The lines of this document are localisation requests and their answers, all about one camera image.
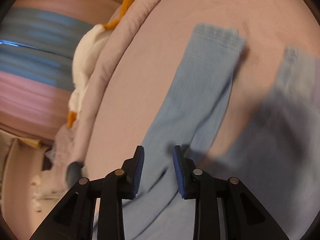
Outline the light blue denim pants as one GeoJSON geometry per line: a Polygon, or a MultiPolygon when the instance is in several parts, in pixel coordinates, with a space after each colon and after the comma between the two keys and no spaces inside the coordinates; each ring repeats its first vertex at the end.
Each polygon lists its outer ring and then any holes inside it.
{"type": "Polygon", "coordinates": [[[124,202],[127,239],[192,239],[195,201],[177,187],[172,150],[211,176],[237,177],[289,239],[307,237],[319,221],[319,58],[286,48],[276,80],[252,120],[225,154],[204,163],[226,116],[234,69],[245,39],[233,30],[198,24],[155,119],[149,106],[101,106],[90,144],[90,175],[105,175],[136,145],[145,150],[138,196],[124,202]]]}

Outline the pink rolled comforter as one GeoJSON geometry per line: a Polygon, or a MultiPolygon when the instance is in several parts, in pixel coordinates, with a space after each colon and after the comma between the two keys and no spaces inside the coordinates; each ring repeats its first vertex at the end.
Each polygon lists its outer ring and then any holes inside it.
{"type": "Polygon", "coordinates": [[[89,80],[79,117],[71,129],[65,124],[56,135],[53,169],[63,169],[74,161],[84,161],[107,85],[125,50],[160,1],[135,0],[112,31],[89,80]]]}

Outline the white goose plush toy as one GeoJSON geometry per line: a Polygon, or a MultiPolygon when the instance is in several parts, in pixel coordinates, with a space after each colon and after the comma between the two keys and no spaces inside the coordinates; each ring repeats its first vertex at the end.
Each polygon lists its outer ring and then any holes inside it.
{"type": "Polygon", "coordinates": [[[102,49],[134,1],[124,0],[113,19],[108,23],[95,25],[80,40],[72,62],[74,91],[68,103],[67,127],[69,129],[73,127],[80,115],[85,92],[102,49]]]}

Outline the blue and pink curtain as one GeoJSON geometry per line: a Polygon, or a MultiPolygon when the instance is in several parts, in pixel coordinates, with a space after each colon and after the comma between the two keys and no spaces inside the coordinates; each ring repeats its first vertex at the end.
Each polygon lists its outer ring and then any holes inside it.
{"type": "Polygon", "coordinates": [[[17,0],[1,23],[1,127],[52,140],[66,123],[72,59],[115,0],[17,0]]]}

